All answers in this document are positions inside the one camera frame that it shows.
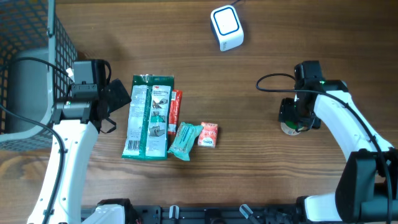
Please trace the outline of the green lid jar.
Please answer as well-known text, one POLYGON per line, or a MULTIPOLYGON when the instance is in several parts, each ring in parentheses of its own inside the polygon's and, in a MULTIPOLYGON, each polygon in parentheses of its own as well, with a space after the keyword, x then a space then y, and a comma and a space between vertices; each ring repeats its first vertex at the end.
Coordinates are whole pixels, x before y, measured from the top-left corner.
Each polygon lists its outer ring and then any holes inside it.
POLYGON ((298 126, 291 121, 282 122, 280 126, 281 130, 289 136, 296 136, 300 134, 298 126))

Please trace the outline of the green sponge package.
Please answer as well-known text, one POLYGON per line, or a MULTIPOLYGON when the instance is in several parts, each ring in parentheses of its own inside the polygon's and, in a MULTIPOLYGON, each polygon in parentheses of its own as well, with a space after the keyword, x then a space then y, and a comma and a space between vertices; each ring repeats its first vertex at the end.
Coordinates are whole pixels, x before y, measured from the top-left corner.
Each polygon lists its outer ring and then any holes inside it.
POLYGON ((173 90, 173 76, 133 77, 123 159, 166 160, 173 90))

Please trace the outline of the red stick packet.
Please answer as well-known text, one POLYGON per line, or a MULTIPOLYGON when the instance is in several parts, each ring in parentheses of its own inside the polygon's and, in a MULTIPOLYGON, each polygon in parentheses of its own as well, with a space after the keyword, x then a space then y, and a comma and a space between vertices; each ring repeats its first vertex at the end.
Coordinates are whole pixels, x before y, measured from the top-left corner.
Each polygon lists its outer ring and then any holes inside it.
POLYGON ((170 135, 175 135, 177 132, 181 100, 182 100, 182 91, 173 90, 170 101, 169 125, 168 125, 168 134, 170 135))

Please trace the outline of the teal snack packet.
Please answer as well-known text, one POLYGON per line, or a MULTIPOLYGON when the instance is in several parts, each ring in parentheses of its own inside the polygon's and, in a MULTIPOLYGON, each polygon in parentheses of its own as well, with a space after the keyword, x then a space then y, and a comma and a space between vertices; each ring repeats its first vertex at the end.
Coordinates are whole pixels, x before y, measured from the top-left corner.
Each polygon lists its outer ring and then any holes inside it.
POLYGON ((189 153, 202 129, 202 125, 193 125, 182 122, 177 129, 174 141, 167 152, 183 161, 189 161, 189 153))

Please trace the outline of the orange small box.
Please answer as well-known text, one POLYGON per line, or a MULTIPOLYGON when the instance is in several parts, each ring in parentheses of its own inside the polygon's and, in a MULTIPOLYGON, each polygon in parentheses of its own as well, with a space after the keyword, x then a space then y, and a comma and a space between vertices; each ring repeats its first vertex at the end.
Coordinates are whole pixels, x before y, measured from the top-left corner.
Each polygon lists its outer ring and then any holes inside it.
POLYGON ((218 125, 202 122, 201 126, 203 129, 198 137, 198 145, 201 147, 215 148, 218 136, 218 125))

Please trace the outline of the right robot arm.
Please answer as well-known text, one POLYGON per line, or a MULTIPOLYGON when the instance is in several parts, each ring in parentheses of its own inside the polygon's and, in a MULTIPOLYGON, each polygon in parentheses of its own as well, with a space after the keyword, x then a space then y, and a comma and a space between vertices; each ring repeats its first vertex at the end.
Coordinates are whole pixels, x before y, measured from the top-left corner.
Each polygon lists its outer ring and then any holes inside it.
POLYGON ((307 222, 397 220, 397 149, 359 112, 341 80, 323 78, 318 61, 294 68, 295 97, 284 98, 279 122, 285 134, 325 124, 343 151, 346 165, 336 190, 302 199, 307 222))

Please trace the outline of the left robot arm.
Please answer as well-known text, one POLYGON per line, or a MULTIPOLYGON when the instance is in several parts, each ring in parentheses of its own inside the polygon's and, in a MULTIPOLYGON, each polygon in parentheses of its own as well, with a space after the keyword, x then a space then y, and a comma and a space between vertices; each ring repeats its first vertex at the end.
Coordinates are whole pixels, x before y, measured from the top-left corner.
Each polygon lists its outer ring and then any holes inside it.
POLYGON ((28 223, 79 223, 90 154, 101 123, 130 103, 120 80, 111 78, 108 61, 73 63, 73 83, 52 112, 53 143, 39 199, 28 223))

